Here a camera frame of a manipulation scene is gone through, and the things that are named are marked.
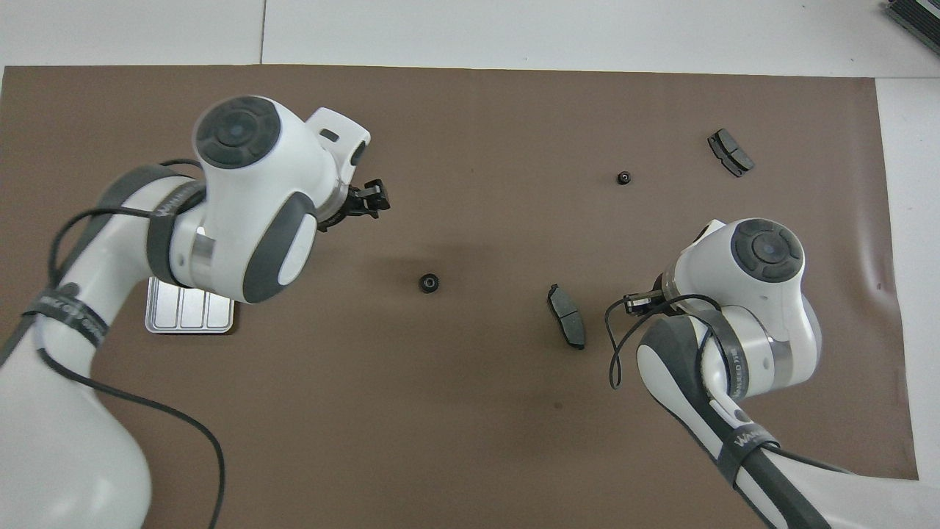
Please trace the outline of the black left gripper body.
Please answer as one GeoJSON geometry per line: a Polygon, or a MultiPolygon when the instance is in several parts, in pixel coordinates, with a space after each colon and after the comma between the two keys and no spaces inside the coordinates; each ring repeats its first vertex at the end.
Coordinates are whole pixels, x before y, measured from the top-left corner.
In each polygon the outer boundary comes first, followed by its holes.
{"type": "Polygon", "coordinates": [[[345,200],[342,202],[342,205],[338,208],[335,214],[330,215],[329,218],[321,220],[319,222],[319,231],[327,232],[329,228],[338,225],[340,222],[345,220],[348,215],[351,215],[353,211],[358,211],[362,207],[362,198],[359,197],[359,188],[351,187],[348,190],[345,200]]]}

